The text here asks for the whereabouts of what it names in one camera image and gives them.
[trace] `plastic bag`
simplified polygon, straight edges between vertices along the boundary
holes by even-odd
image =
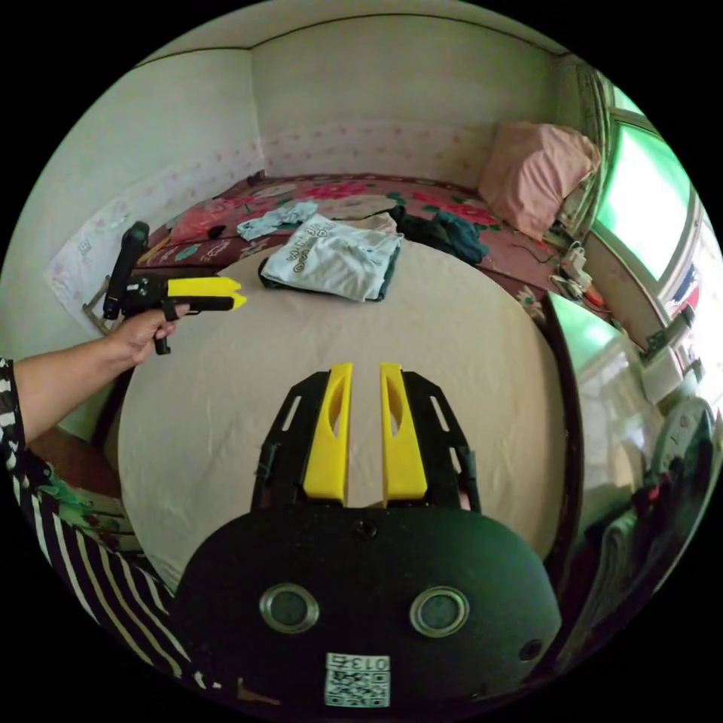
[[[171,243],[203,241],[214,226],[220,226],[235,208],[231,201],[217,198],[193,206],[178,220],[171,230]]]

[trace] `striped shirt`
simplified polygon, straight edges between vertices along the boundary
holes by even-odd
[[[61,520],[36,487],[25,464],[25,436],[13,362],[0,358],[0,457],[20,510],[38,545],[85,612],[123,647],[159,671],[219,702],[236,698],[229,685],[203,675],[171,632],[170,590],[154,575]]]

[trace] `qr code label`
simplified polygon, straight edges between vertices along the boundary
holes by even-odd
[[[389,708],[391,685],[388,655],[326,655],[328,706]]]

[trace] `bed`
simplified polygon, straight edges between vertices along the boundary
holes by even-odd
[[[220,221],[226,229],[219,237],[205,234],[183,243],[164,243],[168,232],[158,229],[151,237],[156,251],[146,255],[139,269],[167,276],[194,276],[217,273],[241,258],[263,249],[280,246],[293,233],[295,226],[281,227],[277,232],[253,241],[245,241],[236,233],[242,221],[257,218],[277,206],[298,200],[315,200],[319,211],[336,216],[362,218],[386,205],[401,204],[407,212],[432,218],[439,210],[458,215],[473,223],[479,240],[489,253],[477,267],[509,294],[519,297],[528,292],[540,298],[546,291],[556,291],[549,280],[558,271],[559,249],[545,242],[536,242],[509,227],[490,213],[477,192],[460,186],[419,178],[387,175],[305,175],[289,178],[248,178],[220,197],[234,199],[237,208]],[[601,312],[602,318],[609,318]]]
[[[349,506],[382,499],[379,369],[401,364],[447,396],[477,455],[485,513],[547,557],[563,502],[563,390],[551,348],[515,299],[408,241],[379,303],[271,291],[258,278],[271,252],[224,271],[242,285],[244,307],[184,320],[171,356],[138,368],[126,394],[124,504],[163,580],[174,588],[198,545],[249,510],[259,450],[289,389],[347,362]]]

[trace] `ceiling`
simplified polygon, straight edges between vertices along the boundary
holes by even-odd
[[[319,23],[368,15],[426,15],[459,20],[513,35],[551,53],[566,49],[516,20],[459,0],[267,0],[211,20],[164,45],[143,63],[190,50],[253,48]]]

